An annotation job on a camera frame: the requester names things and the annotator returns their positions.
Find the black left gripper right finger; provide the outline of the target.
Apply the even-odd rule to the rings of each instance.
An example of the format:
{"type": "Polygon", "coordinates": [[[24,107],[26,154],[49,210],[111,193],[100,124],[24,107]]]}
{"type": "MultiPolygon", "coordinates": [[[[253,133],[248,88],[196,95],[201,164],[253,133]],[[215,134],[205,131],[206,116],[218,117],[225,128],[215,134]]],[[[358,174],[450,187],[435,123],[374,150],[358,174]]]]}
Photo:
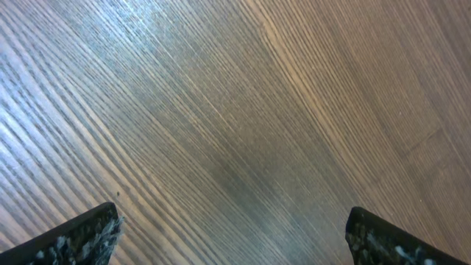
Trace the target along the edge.
{"type": "Polygon", "coordinates": [[[353,207],[345,239],[355,265],[465,265],[361,207],[353,207]]]}

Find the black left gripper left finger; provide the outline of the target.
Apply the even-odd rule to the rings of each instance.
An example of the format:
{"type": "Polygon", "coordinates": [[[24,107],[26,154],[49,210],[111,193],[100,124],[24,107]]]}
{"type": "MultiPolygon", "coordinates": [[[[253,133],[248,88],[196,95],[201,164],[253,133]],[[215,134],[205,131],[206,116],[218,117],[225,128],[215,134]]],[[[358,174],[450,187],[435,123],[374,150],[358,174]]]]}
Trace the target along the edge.
{"type": "Polygon", "coordinates": [[[108,264],[124,219],[112,202],[67,222],[1,254],[1,265],[108,264]]]}

